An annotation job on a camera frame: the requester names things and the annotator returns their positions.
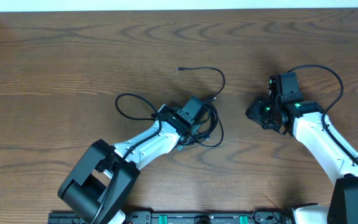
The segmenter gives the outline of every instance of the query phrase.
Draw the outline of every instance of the wooden table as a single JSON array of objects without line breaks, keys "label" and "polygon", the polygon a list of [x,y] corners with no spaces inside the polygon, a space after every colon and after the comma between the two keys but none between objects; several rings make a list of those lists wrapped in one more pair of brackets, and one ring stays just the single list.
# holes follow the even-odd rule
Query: wooden table
[{"label": "wooden table", "polygon": [[[333,187],[289,135],[246,119],[270,75],[301,64],[330,66],[345,94],[330,111],[358,150],[358,9],[0,13],[0,223],[45,223],[69,210],[57,190],[88,146],[125,141],[150,127],[115,110],[140,94],[157,107],[217,91],[225,130],[215,149],[173,151],[145,167],[127,204],[154,210],[252,210],[318,202]],[[306,100],[339,92],[323,70],[298,72]],[[122,108],[151,110],[134,99]],[[219,139],[217,129],[210,143]]]}]

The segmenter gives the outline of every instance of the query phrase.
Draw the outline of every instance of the wooden tabletop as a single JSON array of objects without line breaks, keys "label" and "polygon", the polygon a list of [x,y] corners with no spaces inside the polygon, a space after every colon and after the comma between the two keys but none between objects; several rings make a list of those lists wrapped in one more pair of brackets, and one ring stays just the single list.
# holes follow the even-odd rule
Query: wooden tabletop
[{"label": "wooden tabletop", "polygon": [[[157,108],[226,87],[214,105],[220,147],[172,151],[146,166],[127,204],[154,210],[252,210],[329,205],[333,186],[295,138],[264,131],[244,113],[268,94],[270,75],[327,65],[345,93],[329,112],[358,150],[358,9],[0,13],[0,223],[45,223],[70,210],[60,184],[88,146],[113,144],[150,127],[126,119],[125,92]],[[298,72],[306,100],[323,107],[339,92],[324,70]],[[149,116],[127,98],[127,113]],[[216,129],[209,142],[219,140]]]}]

